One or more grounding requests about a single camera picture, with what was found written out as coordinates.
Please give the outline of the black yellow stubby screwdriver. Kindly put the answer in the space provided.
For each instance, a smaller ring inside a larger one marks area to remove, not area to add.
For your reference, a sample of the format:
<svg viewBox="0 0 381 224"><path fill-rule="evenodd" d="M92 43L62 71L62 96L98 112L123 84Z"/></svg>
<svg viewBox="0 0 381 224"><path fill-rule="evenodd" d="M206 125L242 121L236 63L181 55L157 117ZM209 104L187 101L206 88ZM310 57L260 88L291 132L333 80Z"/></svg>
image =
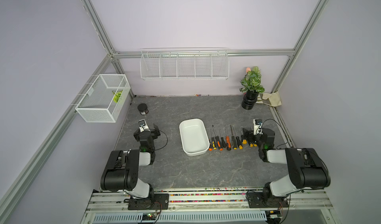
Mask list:
<svg viewBox="0 0 381 224"><path fill-rule="evenodd" d="M234 129L234 132L235 132L235 135L236 135L236 142L237 142L238 148L240 150L242 150L243 149L242 142L241 142L241 140L240 140L240 138L239 138L239 136L238 136L234 126L233 126L233 129Z"/></svg>

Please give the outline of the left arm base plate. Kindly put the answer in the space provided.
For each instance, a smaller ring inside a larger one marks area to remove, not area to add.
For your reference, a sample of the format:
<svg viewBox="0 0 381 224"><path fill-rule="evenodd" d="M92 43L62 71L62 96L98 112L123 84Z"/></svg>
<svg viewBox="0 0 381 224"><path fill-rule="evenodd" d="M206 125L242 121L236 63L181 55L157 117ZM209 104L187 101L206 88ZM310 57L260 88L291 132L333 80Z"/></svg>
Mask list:
<svg viewBox="0 0 381 224"><path fill-rule="evenodd" d="M167 210L168 206L168 193L155 193L148 198L131 198L128 201L128 210Z"/></svg>

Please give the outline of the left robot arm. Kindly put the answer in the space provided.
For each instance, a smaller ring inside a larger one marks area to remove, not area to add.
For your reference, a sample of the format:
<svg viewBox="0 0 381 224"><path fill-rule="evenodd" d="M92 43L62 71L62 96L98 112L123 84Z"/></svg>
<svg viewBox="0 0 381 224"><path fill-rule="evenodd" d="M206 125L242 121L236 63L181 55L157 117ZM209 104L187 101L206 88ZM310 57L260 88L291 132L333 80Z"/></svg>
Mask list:
<svg viewBox="0 0 381 224"><path fill-rule="evenodd" d="M141 126L135 133L138 149L111 152L101 176L104 191L124 192L135 199L152 199L153 187L139 178L139 168L152 165L156 157L154 140L161 135L157 125Z"/></svg>

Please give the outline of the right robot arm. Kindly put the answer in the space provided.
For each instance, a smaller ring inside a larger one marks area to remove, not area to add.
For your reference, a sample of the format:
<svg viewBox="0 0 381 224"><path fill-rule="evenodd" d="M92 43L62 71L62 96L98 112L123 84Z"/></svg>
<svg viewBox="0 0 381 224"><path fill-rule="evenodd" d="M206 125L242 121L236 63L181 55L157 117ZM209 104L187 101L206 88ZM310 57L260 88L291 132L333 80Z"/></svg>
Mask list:
<svg viewBox="0 0 381 224"><path fill-rule="evenodd" d="M257 146L259 157L265 163L287 165L288 175L268 182L263 188L262 200L284 198L305 189L324 189L330 186L327 166L313 148L274 148L275 132L264 128L262 132L243 129L242 138Z"/></svg>

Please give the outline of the small orange black screwdriver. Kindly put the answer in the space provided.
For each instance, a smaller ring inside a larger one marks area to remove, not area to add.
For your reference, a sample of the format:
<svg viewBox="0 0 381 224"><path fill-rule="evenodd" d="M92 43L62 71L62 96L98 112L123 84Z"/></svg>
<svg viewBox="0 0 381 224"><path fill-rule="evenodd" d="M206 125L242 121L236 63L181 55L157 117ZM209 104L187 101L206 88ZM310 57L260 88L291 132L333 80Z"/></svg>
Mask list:
<svg viewBox="0 0 381 224"><path fill-rule="evenodd" d="M223 150L223 146L221 145L220 138L219 138L219 136L217 135L214 126L212 126L212 129L213 129L213 132L214 132L214 134L215 134L215 140L216 140L216 142L217 142L218 149L219 149L220 151L222 151L222 150Z"/></svg>

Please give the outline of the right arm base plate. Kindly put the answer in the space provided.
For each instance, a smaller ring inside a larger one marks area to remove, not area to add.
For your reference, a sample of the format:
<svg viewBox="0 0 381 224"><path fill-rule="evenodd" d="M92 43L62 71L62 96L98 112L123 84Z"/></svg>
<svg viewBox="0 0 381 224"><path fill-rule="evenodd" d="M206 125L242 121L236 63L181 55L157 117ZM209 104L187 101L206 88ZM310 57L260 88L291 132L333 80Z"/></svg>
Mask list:
<svg viewBox="0 0 381 224"><path fill-rule="evenodd" d="M249 190L245 195L249 208L288 208L289 202L286 197L275 197L270 194L263 194L262 192L256 192Z"/></svg>

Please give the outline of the white storage box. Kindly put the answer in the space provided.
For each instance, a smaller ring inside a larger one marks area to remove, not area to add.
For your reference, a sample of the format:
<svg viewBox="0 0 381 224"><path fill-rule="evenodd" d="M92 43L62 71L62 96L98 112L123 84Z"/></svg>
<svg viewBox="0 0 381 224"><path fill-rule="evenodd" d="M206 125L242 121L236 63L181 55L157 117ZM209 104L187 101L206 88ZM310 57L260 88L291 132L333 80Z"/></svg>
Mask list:
<svg viewBox="0 0 381 224"><path fill-rule="evenodd" d="M209 150L209 139L201 119L182 121L179 129L182 148L188 156L202 155Z"/></svg>

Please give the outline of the black handled screwdriver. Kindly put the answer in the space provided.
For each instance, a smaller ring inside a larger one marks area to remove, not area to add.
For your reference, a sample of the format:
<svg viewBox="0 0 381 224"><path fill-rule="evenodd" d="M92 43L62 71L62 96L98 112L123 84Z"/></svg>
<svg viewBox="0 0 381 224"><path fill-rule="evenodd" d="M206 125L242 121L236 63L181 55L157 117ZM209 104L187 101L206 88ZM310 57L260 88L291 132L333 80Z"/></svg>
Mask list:
<svg viewBox="0 0 381 224"><path fill-rule="evenodd" d="M225 142L225 140L224 140L224 137L223 137L223 135L222 135L220 129L219 129L219 132L220 132L220 137L221 137L222 147L225 149L225 148L226 148L226 142Z"/></svg>

